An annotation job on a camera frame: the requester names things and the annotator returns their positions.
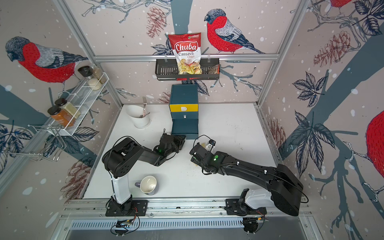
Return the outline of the teal bottom drawer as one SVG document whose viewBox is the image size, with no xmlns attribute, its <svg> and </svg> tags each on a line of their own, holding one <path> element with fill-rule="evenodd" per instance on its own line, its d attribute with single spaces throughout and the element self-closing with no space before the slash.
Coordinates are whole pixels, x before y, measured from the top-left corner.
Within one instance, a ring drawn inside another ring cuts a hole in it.
<svg viewBox="0 0 384 240">
<path fill-rule="evenodd" d="M 174 119 L 172 135 L 184 135 L 187 140 L 194 140 L 199 136 L 198 119 Z"/>
</svg>

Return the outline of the teal drawer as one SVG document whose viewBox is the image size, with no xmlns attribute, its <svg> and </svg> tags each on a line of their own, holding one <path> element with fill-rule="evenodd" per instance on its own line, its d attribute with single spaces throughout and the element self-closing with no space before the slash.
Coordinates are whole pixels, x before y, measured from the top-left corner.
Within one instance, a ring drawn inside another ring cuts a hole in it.
<svg viewBox="0 0 384 240">
<path fill-rule="evenodd" d="M 198 119 L 199 112 L 171 112 L 172 119 Z"/>
<path fill-rule="evenodd" d="M 172 135 L 184 135 L 187 140 L 194 140 L 199 136 L 198 119 L 174 119 Z"/>
</svg>

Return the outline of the yellow top drawer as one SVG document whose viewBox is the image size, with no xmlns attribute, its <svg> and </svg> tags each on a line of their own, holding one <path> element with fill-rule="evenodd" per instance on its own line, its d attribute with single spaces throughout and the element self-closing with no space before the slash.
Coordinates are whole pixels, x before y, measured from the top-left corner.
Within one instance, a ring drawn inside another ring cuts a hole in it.
<svg viewBox="0 0 384 240">
<path fill-rule="evenodd" d="M 170 111 L 172 113 L 178 112 L 198 112 L 199 105 L 198 104 L 171 104 L 169 105 Z"/>
</svg>

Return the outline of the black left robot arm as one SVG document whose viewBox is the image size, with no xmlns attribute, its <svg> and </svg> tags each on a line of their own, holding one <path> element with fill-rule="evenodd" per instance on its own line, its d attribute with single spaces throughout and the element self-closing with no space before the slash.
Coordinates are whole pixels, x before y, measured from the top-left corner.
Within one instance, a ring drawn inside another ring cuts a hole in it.
<svg viewBox="0 0 384 240">
<path fill-rule="evenodd" d="M 112 203 L 128 211 L 132 205 L 128 173 L 137 161 L 160 166 L 170 160 L 171 154 L 179 153 L 185 143 L 185 135 L 164 133 L 154 149 L 148 149 L 130 136 L 123 136 L 102 157 L 105 169 L 109 172 L 114 194 Z"/>
</svg>

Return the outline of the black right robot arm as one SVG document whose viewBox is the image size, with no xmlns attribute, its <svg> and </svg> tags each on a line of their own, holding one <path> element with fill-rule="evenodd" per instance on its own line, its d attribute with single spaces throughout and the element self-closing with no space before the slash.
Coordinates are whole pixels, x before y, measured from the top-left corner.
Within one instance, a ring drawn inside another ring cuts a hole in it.
<svg viewBox="0 0 384 240">
<path fill-rule="evenodd" d="M 237 177 L 254 183 L 272 194 L 271 200 L 281 212 L 298 216 L 303 184 L 285 165 L 266 167 L 251 164 L 217 151 L 215 154 L 197 143 L 190 151 L 191 161 L 207 174 Z"/>
</svg>

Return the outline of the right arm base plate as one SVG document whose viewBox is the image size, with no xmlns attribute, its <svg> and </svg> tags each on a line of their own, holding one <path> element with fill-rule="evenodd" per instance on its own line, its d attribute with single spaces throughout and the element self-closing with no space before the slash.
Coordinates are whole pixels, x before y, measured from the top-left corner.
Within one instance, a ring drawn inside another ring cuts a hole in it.
<svg viewBox="0 0 384 240">
<path fill-rule="evenodd" d="M 223 209 L 227 212 L 227 215 L 245 217 L 248 215 L 264 216 L 267 213 L 265 207 L 254 209 L 246 204 L 246 194 L 249 192 L 250 189 L 244 189 L 238 199 L 226 199 Z"/>
</svg>

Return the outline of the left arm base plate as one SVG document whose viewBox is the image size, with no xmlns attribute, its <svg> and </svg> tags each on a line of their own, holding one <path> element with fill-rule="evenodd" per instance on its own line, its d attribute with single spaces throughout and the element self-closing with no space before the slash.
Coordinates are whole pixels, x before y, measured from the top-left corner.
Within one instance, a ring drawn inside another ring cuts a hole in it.
<svg viewBox="0 0 384 240">
<path fill-rule="evenodd" d="M 133 200 L 128 199 L 124 204 L 118 204 L 117 201 L 111 197 L 106 204 L 106 217 L 125 217 L 125 216 L 139 216 L 146 215 L 148 200 Z"/>
</svg>

